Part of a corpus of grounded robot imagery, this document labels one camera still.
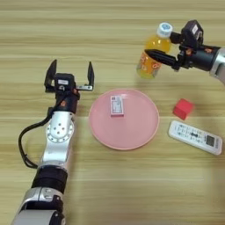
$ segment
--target bottle label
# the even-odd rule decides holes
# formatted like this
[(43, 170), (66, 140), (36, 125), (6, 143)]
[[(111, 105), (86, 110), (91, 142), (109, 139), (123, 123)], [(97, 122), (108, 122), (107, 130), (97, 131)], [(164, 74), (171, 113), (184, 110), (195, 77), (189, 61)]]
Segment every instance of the bottle label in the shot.
[(142, 70), (148, 78), (155, 77), (161, 63), (151, 59), (146, 53), (142, 53), (138, 69)]

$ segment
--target small box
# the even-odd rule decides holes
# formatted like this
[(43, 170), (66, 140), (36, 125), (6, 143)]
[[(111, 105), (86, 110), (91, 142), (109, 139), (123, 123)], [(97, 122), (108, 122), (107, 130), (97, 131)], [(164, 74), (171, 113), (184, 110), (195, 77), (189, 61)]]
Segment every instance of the small box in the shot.
[(186, 117), (191, 113), (192, 109), (193, 104), (181, 98), (174, 107), (173, 113), (180, 119), (185, 120)]
[(111, 116), (124, 116), (122, 96), (111, 96)]

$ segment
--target cable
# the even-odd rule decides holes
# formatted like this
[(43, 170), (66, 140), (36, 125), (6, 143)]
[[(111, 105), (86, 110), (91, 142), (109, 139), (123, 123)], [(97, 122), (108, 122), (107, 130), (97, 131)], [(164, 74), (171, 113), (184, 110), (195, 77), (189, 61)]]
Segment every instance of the cable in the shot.
[(41, 126), (44, 126), (45, 124), (47, 124), (50, 119), (52, 118), (52, 115), (53, 115), (53, 112), (55, 111), (55, 109), (61, 104), (61, 102), (69, 95), (69, 93), (65, 93), (62, 98), (60, 100), (58, 100), (55, 104), (55, 106), (49, 111), (47, 117), (41, 121), (41, 122), (38, 122), (38, 123), (35, 123), (35, 124), (32, 124), (28, 127), (26, 127), (19, 135), (18, 137), (18, 149), (19, 149), (19, 152), (20, 152), (20, 155), (22, 156), (22, 159), (25, 163), (25, 165), (29, 168), (32, 168), (32, 169), (37, 169), (38, 168), (38, 165), (34, 162), (32, 162), (27, 154), (25, 153), (24, 149), (23, 149), (23, 145), (22, 145), (22, 138), (24, 136), (25, 133), (27, 133), (28, 131), (30, 130), (33, 130), (37, 127), (41, 127)]

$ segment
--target red cube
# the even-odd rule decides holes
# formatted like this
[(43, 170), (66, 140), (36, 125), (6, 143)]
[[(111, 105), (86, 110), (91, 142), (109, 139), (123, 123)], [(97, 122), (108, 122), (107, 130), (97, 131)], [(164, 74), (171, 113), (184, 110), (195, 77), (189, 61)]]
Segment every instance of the red cube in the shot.
[(185, 120), (188, 114), (191, 113), (192, 109), (193, 104), (181, 98), (174, 107), (173, 113), (180, 119)]

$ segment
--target wood grain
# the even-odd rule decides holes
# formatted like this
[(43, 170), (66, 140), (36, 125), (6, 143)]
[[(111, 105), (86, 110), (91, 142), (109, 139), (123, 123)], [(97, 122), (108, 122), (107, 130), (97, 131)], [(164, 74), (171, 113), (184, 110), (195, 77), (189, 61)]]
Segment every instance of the wood grain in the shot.
[[(73, 166), (65, 193), (68, 224), (223, 225), (225, 155), (215, 157), (168, 137), (172, 108), (180, 98), (195, 104), (188, 124), (225, 137), (224, 86), (207, 73), (162, 67), (157, 79), (141, 80), (135, 66), (144, 41), (162, 21), (179, 32), (196, 18), (208, 45), (225, 46), (223, 0), (2, 0), (0, 2), (0, 224), (10, 224), (33, 181), (18, 153), (22, 128), (46, 116), (54, 96), (44, 93), (48, 65), (86, 81), (77, 113)], [(156, 137), (129, 152), (97, 142), (88, 128), (93, 101), (115, 88), (136, 89), (156, 103)], [(44, 128), (25, 137), (36, 161), (45, 148)]]

